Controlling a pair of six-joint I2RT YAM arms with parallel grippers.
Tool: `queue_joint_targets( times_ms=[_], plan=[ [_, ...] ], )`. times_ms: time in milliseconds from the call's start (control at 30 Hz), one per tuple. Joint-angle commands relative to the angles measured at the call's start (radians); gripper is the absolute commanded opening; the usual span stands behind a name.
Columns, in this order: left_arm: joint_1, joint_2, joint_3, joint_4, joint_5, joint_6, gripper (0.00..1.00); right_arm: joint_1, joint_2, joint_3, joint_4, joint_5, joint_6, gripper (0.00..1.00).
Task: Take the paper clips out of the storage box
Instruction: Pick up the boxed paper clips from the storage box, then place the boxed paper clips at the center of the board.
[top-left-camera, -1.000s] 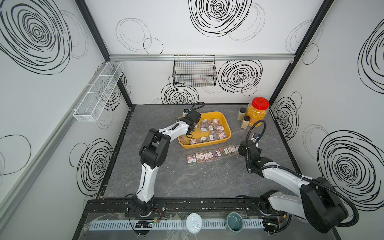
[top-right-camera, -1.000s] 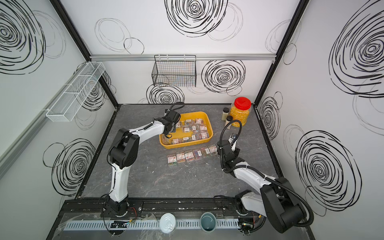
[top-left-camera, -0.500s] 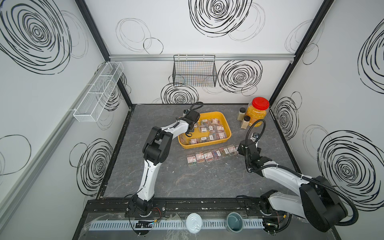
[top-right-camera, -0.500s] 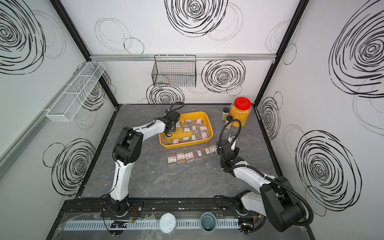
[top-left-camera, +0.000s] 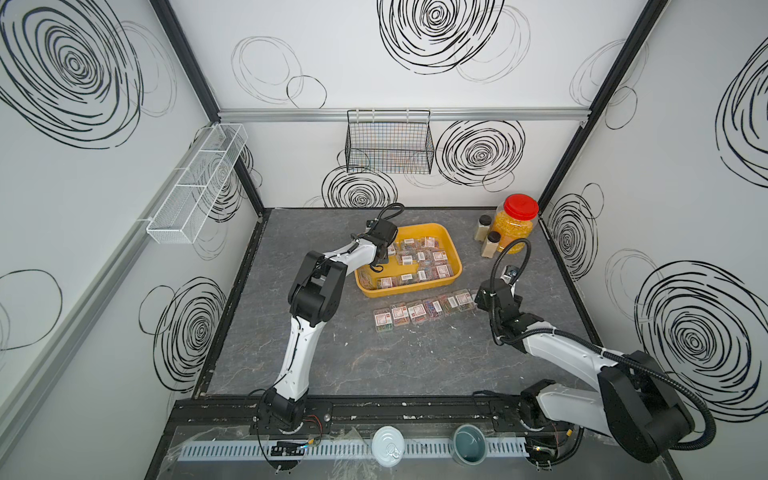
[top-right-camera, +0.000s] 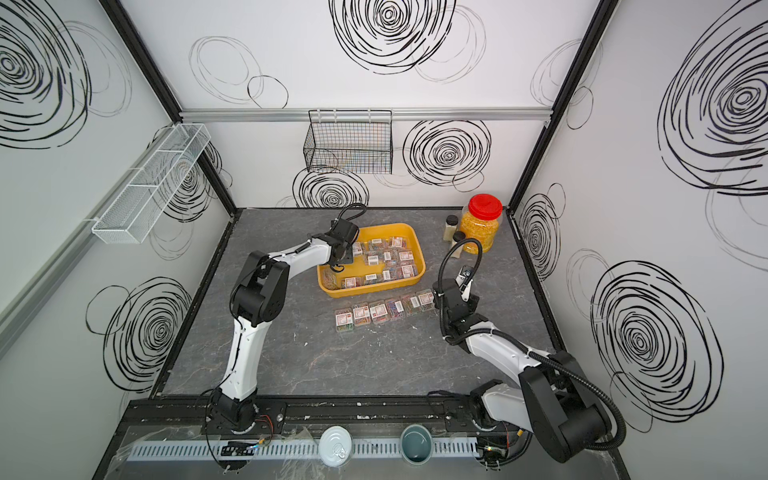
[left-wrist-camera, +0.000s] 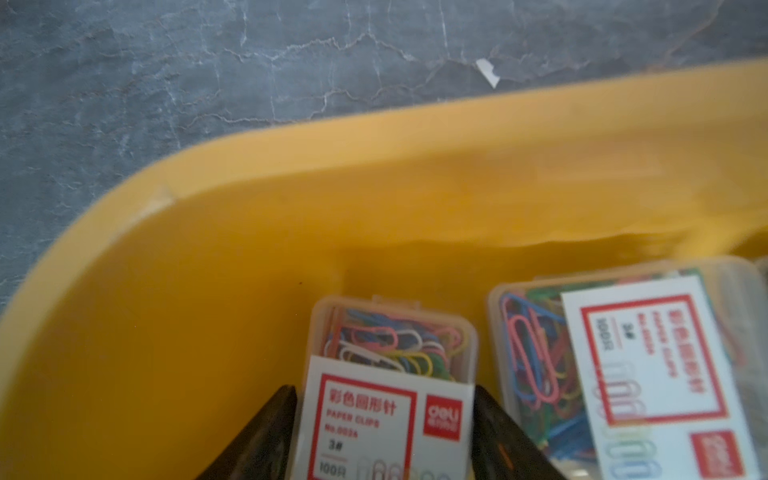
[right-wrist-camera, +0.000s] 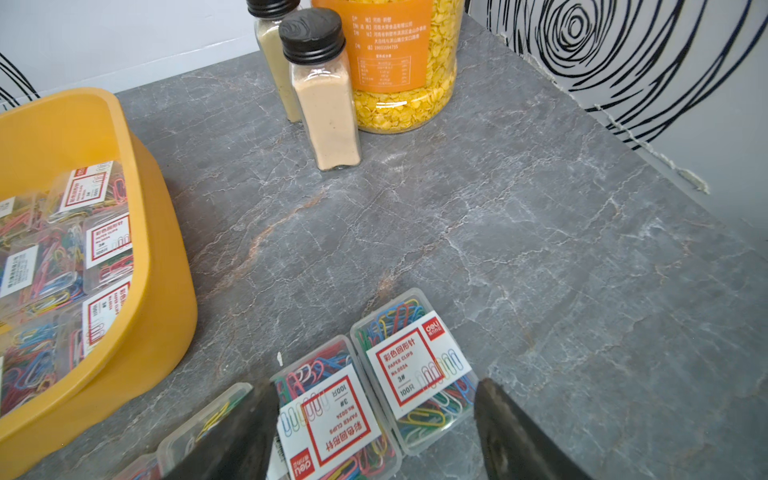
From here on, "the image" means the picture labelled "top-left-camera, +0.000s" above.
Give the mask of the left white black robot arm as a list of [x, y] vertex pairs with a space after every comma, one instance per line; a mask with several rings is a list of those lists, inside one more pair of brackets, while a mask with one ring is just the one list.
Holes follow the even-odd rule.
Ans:
[[366, 230], [336, 250], [310, 251], [289, 290], [290, 335], [275, 382], [263, 403], [271, 421], [286, 431], [299, 429], [309, 391], [309, 374], [320, 335], [336, 314], [348, 274], [388, 262], [398, 227], [379, 216]]

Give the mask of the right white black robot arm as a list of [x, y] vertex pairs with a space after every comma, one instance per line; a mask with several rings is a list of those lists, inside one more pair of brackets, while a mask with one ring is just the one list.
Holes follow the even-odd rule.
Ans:
[[668, 450], [695, 451], [714, 441], [716, 422], [706, 403], [651, 356], [598, 346], [523, 312], [521, 303], [513, 281], [501, 278], [484, 281], [475, 296], [497, 343], [546, 360], [589, 386], [541, 380], [522, 391], [517, 411], [524, 427], [570, 423], [611, 437], [645, 463]]

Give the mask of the clear paper clip box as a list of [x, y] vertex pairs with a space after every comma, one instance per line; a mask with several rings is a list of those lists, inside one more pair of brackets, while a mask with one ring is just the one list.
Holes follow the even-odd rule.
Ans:
[[408, 306], [405, 303], [392, 305], [390, 307], [392, 322], [395, 327], [407, 325], [410, 323]]
[[407, 304], [407, 311], [412, 324], [421, 324], [429, 319], [429, 315], [421, 301], [413, 301]]
[[374, 310], [373, 319], [376, 331], [379, 333], [392, 331], [394, 329], [394, 321], [390, 309]]
[[454, 292], [459, 311], [471, 311], [476, 308], [474, 297], [468, 289], [462, 289]]
[[458, 303], [454, 295], [443, 294], [438, 297], [438, 301], [445, 316], [454, 315], [458, 312]]
[[423, 301], [423, 306], [430, 319], [439, 319], [444, 316], [442, 304], [438, 298], [429, 298]]

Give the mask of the yellow plastic storage tray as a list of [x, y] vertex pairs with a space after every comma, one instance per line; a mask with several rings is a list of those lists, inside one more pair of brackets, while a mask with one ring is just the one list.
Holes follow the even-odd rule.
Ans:
[[369, 298], [402, 295], [453, 284], [462, 262], [447, 229], [437, 223], [400, 227], [388, 262], [375, 272], [363, 266], [354, 272], [359, 290]]

